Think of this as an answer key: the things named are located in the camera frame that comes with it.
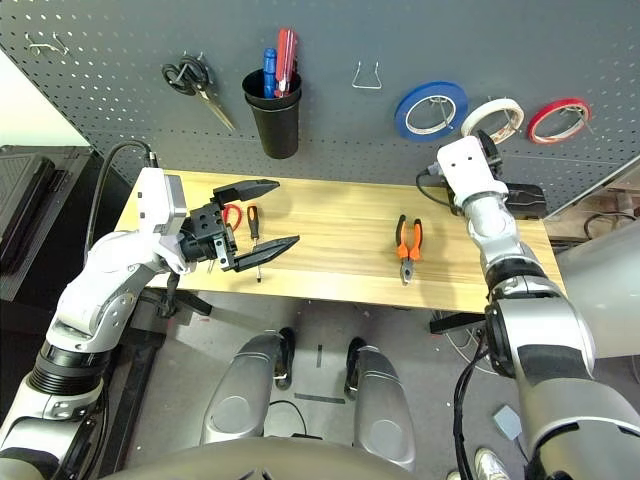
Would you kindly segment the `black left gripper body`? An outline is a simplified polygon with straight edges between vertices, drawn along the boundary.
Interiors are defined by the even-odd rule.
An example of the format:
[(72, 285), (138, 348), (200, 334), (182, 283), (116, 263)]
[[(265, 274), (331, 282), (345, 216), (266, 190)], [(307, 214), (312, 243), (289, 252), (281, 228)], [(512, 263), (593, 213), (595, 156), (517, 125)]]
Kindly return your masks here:
[(217, 261), (223, 271), (234, 268), (237, 244), (222, 211), (222, 207), (210, 202), (192, 210), (184, 220), (180, 249), (186, 261)]

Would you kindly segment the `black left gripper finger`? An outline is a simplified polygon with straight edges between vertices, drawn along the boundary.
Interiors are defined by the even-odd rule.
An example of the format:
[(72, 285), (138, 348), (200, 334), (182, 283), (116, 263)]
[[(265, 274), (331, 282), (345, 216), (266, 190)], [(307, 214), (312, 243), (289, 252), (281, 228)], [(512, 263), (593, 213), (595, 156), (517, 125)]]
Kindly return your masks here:
[(218, 203), (248, 201), (280, 186), (278, 181), (268, 179), (242, 180), (213, 190), (213, 199)]
[(232, 268), (235, 272), (242, 272), (259, 267), (284, 254), (299, 240), (300, 237), (295, 235), (259, 243), (251, 252), (235, 256)]

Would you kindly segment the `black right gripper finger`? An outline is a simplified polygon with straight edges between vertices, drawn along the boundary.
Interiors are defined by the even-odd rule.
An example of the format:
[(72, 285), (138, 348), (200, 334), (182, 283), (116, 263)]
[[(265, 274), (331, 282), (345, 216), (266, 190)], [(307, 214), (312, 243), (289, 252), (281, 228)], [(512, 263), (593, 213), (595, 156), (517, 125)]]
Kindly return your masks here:
[(500, 153), (494, 140), (489, 134), (482, 129), (478, 129), (476, 132), (477, 138), (480, 140), (484, 155), (487, 160), (497, 160), (500, 158)]

